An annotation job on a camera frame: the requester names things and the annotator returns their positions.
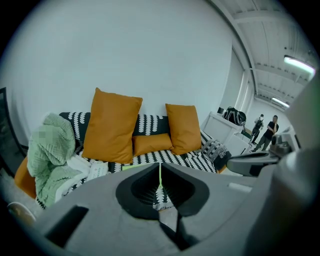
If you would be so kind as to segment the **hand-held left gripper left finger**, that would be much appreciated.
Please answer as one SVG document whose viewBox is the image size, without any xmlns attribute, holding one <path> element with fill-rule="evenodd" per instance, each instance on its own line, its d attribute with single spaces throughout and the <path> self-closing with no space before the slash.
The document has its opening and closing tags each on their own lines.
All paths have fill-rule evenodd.
<svg viewBox="0 0 320 256">
<path fill-rule="evenodd" d="M 49 207 L 35 228 L 46 238 L 158 238 L 158 186 L 159 163 L 95 178 Z"/>
</svg>

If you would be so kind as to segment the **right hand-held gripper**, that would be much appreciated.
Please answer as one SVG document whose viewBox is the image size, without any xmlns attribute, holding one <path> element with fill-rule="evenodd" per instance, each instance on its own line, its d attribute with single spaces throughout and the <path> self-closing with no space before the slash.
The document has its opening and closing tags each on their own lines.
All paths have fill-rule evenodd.
<svg viewBox="0 0 320 256">
<path fill-rule="evenodd" d="M 286 111 L 300 149 L 280 160 L 269 151 L 231 157 L 226 167 L 246 177 L 277 164 L 270 193 L 259 214 L 261 221 L 312 218 L 320 207 L 320 74 L 316 74 Z"/>
</svg>

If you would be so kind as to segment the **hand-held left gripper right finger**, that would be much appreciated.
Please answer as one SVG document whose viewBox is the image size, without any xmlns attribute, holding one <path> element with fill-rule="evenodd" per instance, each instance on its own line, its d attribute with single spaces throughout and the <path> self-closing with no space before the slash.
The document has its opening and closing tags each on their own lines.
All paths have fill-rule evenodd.
<svg viewBox="0 0 320 256">
<path fill-rule="evenodd" d="M 216 174 L 164 163 L 162 185 L 176 209 L 176 229 L 159 224 L 168 241 L 245 241 L 255 222 L 241 216 L 241 207 L 256 179 Z"/>
</svg>

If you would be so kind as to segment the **round glass coffee table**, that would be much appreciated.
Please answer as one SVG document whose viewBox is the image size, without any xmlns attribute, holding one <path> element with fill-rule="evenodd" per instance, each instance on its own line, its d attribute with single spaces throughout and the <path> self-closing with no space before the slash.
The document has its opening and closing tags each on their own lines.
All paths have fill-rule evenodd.
<svg viewBox="0 0 320 256">
<path fill-rule="evenodd" d="M 32 226 L 36 218 L 33 213 L 20 202 L 11 202 L 7 205 L 8 211 L 25 225 Z"/>
</svg>

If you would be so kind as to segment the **white wet wipes packet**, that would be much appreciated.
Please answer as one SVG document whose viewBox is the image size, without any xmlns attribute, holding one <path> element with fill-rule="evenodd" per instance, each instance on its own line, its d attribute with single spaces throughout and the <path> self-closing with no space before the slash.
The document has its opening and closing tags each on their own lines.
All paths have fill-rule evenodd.
<svg viewBox="0 0 320 256">
<path fill-rule="evenodd" d="M 94 162 L 89 170 L 86 181 L 91 181 L 93 179 L 105 176 L 108 174 L 109 165 L 108 162 Z"/>
</svg>

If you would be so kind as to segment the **grey black patterned cushion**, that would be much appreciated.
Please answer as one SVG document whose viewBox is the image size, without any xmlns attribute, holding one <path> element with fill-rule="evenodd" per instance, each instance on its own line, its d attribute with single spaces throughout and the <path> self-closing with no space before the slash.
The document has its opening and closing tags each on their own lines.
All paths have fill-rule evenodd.
<svg viewBox="0 0 320 256">
<path fill-rule="evenodd" d="M 201 151 L 210 159 L 217 171 L 222 170 L 232 157 L 226 146 L 217 139 L 209 139 L 201 147 Z"/>
</svg>

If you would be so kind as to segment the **white side cabinet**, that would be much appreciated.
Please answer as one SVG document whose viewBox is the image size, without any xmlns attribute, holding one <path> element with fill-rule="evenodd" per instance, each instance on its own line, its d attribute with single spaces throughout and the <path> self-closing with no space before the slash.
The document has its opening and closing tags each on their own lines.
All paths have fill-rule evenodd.
<svg viewBox="0 0 320 256">
<path fill-rule="evenodd" d="M 242 134 L 243 127 L 222 118 L 220 114 L 211 111 L 202 130 L 225 145 L 232 156 L 250 152 L 249 139 Z"/>
</svg>

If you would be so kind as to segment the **green knitted blanket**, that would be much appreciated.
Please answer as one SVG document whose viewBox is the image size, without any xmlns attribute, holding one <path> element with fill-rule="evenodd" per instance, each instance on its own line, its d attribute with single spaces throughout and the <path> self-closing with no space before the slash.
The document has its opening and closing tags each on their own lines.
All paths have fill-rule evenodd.
<svg viewBox="0 0 320 256">
<path fill-rule="evenodd" d="M 45 116 L 32 132 L 27 153 L 27 170 L 35 180 L 36 201 L 46 209 L 83 185 L 91 163 L 76 150 L 70 121 L 55 113 Z"/>
</svg>

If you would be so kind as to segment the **ceiling strip light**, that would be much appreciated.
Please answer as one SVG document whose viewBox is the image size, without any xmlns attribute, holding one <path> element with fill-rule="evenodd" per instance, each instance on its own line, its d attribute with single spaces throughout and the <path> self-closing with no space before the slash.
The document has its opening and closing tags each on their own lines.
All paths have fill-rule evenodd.
<svg viewBox="0 0 320 256">
<path fill-rule="evenodd" d="M 281 105 L 281 106 L 284 107 L 284 108 L 289 108 L 289 107 L 290 107 L 289 104 L 287 104 L 287 103 L 285 103 L 285 102 L 283 102 L 283 101 L 281 101 L 281 100 L 279 100 L 279 99 L 277 99 L 277 98 L 275 98 L 275 97 L 273 97 L 273 98 L 271 99 L 271 101 L 274 102 L 274 103 L 277 103 L 277 104 Z"/>
<path fill-rule="evenodd" d="M 316 73 L 316 69 L 314 67 L 312 67 L 310 64 L 307 64 L 307 63 L 305 63 L 295 57 L 285 55 L 284 62 L 288 65 L 299 68 L 299 69 L 309 73 L 310 75 L 315 75 L 315 73 Z"/>
</svg>

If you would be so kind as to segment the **large orange cushion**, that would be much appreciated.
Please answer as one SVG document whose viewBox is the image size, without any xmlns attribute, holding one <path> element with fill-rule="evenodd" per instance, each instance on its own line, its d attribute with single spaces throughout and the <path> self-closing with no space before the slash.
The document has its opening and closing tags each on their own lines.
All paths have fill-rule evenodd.
<svg viewBox="0 0 320 256">
<path fill-rule="evenodd" d="M 132 136 L 142 102 L 141 97 L 96 88 L 82 156 L 104 162 L 132 163 Z"/>
<path fill-rule="evenodd" d="M 170 138 L 174 155 L 201 149 L 201 130 L 194 105 L 166 104 Z"/>
</svg>

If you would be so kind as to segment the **small orange cushion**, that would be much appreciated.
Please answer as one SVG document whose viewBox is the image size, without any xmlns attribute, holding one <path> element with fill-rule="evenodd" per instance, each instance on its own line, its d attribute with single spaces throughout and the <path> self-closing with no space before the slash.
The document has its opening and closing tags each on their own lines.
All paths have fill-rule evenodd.
<svg viewBox="0 0 320 256">
<path fill-rule="evenodd" d="M 173 144 L 168 133 L 133 136 L 132 144 L 134 157 L 151 152 L 173 149 Z"/>
</svg>

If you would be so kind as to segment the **black metal frame chair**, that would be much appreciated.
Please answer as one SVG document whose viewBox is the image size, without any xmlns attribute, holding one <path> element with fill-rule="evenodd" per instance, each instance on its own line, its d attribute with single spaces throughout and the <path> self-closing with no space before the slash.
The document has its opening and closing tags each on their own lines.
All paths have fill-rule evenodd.
<svg viewBox="0 0 320 256">
<path fill-rule="evenodd" d="M 0 88 L 0 166 L 14 177 L 25 157 L 11 123 L 6 88 Z"/>
</svg>

